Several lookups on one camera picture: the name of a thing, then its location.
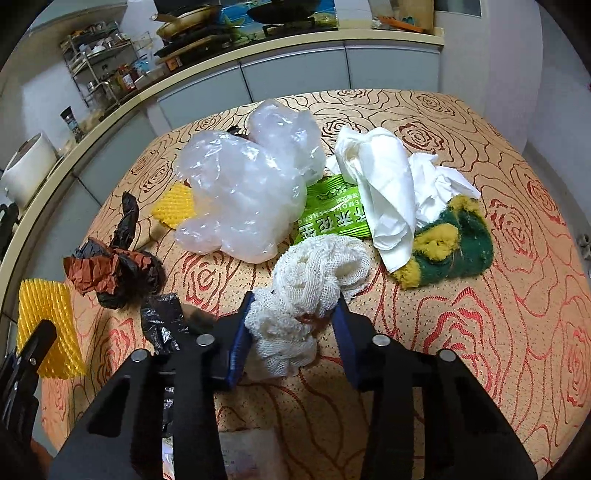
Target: crumpled tissue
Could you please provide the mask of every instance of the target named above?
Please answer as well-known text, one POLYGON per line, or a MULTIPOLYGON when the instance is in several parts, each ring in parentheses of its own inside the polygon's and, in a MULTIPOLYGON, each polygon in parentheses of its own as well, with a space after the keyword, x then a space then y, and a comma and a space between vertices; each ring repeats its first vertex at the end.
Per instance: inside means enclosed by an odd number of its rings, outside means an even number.
POLYGON ((480 198, 460 172, 433 165, 437 158, 408 158, 402 141, 385 128, 360 134, 343 127, 327 159, 332 173, 359 186, 374 247, 389 272, 410 260, 415 230, 434 222, 449 200, 459 194, 480 198))

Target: yellow foam net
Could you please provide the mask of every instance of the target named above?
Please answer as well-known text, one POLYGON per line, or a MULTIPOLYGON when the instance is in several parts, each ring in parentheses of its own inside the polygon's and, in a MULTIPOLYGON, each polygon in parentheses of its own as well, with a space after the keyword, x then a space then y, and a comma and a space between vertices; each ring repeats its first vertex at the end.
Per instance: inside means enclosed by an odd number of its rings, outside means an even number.
POLYGON ((23 280, 18 292, 18 352, 43 319, 51 320, 56 326, 57 339, 39 366, 39 376, 65 380, 84 375, 86 369, 74 329, 70 291, 56 281, 23 280))
POLYGON ((154 204, 152 215, 156 220, 174 229, 187 218, 196 216, 191 187, 175 183, 154 204))

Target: orange tablecloth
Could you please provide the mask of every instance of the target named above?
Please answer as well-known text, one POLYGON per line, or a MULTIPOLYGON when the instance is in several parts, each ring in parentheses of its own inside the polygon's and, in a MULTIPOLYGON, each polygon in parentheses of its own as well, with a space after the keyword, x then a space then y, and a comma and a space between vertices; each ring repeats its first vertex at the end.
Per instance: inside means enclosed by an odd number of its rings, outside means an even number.
MULTIPOLYGON (((462 171, 482 192, 495 246, 489 271, 478 278, 401 291, 375 256, 371 286, 350 308, 369 316, 380 332, 408 348, 458 352, 542 476, 587 416, 591 392, 590 292, 554 200, 507 141, 453 97, 347 90, 281 101, 314 113, 327 153, 332 153, 343 125, 361 132, 384 127, 396 133, 409 152, 438 154, 442 165, 462 171)), ((152 239, 149 250, 163 261, 168 275, 164 291, 178 292, 182 301, 216 315, 236 309, 247 290, 268 284, 274 261, 250 265, 220 252, 184 252, 150 211, 174 182, 173 160, 191 135, 244 126, 253 108, 212 115, 154 140, 89 231, 109 241, 121 217, 121 196, 129 190, 141 207, 136 245, 152 239)), ((288 241, 282 247, 286 249, 288 241)), ((44 381, 43 424, 57 447, 121 362, 134 349, 147 346, 138 306, 105 310, 94 294, 82 297, 73 289, 72 302, 88 375, 44 381)), ((293 479, 358 478, 371 397, 347 384, 331 327, 320 333, 319 345, 318 360, 298 376, 259 383, 243 379, 236 392, 218 396, 219 426, 275 426, 293 479)), ((418 469, 421 448, 418 439, 418 469)))

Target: metal bolt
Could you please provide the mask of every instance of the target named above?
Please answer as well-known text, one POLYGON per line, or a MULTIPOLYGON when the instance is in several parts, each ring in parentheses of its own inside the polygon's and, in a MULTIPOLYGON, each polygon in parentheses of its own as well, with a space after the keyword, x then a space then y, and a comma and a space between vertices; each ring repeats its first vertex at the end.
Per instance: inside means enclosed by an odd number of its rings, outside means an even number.
POLYGON ((382 335, 381 333, 378 335, 374 335, 372 338, 372 342, 377 346, 387 346, 390 345, 390 337, 387 335, 382 335))
POLYGON ((456 360, 456 357, 456 353, 453 350, 447 348, 439 352, 439 358, 444 362, 453 362, 456 360))
POLYGON ((199 335, 197 337, 197 344, 199 346, 209 346, 211 345, 213 342, 215 342, 215 337, 213 335, 211 335, 210 333, 204 333, 203 335, 199 335))
POLYGON ((148 351, 145 348, 139 348, 131 353, 131 359, 134 362, 142 362, 148 358, 148 351))

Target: crumpled black plastic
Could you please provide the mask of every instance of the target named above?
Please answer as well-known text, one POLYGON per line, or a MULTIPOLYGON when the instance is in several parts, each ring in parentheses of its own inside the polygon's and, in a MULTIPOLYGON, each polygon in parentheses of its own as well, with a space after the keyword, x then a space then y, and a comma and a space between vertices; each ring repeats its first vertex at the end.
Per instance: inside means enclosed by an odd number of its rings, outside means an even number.
MULTIPOLYGON (((201 310, 196 310, 195 314, 185 319, 176 293, 149 296, 139 312, 144 337, 153 345, 154 353, 157 355, 180 350, 172 331, 178 332, 179 335, 191 335, 197 338, 203 333, 210 332, 213 327, 211 315, 201 310)), ((173 434, 173 405, 174 387, 167 386, 164 389, 163 438, 173 434)))
POLYGON ((129 250, 135 238, 135 227, 139 219, 139 206, 135 197, 129 192, 123 193, 121 205, 123 207, 123 218, 117 224, 117 229, 109 246, 129 250))
POLYGON ((108 248, 89 238, 74 252, 76 258, 91 258, 98 255, 111 257, 114 254, 113 249, 118 249, 116 253, 119 255, 120 262, 115 291, 112 294, 103 292, 96 295, 102 307, 112 310, 125 307, 134 297, 143 298, 158 293, 165 282, 162 262, 156 256, 146 251, 139 252, 151 259, 150 267, 144 271, 129 256, 129 247, 134 241, 139 219, 139 206, 135 197, 129 192, 123 193, 121 203, 123 218, 117 224, 108 248))
POLYGON ((238 125, 232 125, 226 130, 226 132, 230 135, 234 135, 234 137, 246 138, 248 140, 248 134, 241 133, 241 128, 238 125))

